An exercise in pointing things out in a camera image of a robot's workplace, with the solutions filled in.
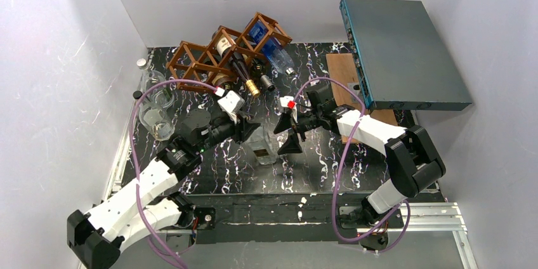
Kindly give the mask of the clear bottle silver cap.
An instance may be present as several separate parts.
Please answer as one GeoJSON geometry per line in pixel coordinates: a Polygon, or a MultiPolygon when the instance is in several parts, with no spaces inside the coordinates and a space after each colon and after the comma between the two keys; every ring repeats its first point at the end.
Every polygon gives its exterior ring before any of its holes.
{"type": "MultiPolygon", "coordinates": [[[[164,74],[157,70],[151,69],[147,60],[141,58],[136,62],[137,67],[142,71],[141,77],[141,90],[146,92],[151,87],[157,85],[158,83],[166,81],[164,74]]],[[[171,90],[170,85],[162,85],[148,95],[148,98],[151,102],[167,110],[172,106],[174,102],[174,94],[171,90]]]]}

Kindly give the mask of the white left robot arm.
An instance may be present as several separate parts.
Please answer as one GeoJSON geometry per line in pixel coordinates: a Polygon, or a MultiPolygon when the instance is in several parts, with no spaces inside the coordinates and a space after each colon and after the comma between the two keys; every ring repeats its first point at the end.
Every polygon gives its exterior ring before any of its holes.
{"type": "Polygon", "coordinates": [[[242,143],[260,125],[242,111],[235,121],[222,111],[190,111],[139,176],[89,211],[75,210],[68,216],[68,247],[86,268],[110,268],[135,242],[194,218],[195,207],[182,194],[151,202],[196,169],[204,151],[229,138],[242,143]]]}

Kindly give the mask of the blue transparent bottle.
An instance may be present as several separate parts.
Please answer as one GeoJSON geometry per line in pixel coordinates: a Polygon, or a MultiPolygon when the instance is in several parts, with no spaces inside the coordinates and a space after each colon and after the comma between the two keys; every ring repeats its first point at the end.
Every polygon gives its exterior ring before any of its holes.
{"type": "MultiPolygon", "coordinates": [[[[266,32],[267,29],[265,26],[260,21],[257,21],[249,31],[249,35],[256,44],[259,44],[266,32]]],[[[269,37],[261,48],[261,52],[279,74],[288,76],[296,75],[292,58],[276,38],[269,37]]]]}

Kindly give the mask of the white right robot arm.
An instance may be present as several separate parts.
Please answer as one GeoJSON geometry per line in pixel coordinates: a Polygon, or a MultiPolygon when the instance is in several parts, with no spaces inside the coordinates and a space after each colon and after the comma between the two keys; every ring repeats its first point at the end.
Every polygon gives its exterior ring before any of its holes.
{"type": "Polygon", "coordinates": [[[350,105],[337,105],[330,86],[306,90],[310,109],[298,111],[291,96],[279,99],[280,119],[274,133],[288,132],[278,154],[300,154],[306,132],[323,128],[349,140],[357,140],[385,156],[389,180],[362,201],[360,217],[375,222],[407,198],[432,185],[445,173],[445,164],[427,130],[393,126],[363,115],[350,105]]]}

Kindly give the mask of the clear bottle white gold label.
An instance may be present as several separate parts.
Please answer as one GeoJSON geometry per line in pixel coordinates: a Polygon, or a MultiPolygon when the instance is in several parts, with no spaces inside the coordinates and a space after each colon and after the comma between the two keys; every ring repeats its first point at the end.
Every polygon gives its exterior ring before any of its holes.
{"type": "Polygon", "coordinates": [[[166,141],[174,133],[174,126],[167,112],[148,97],[140,105],[138,118],[157,141],[166,141]]]}

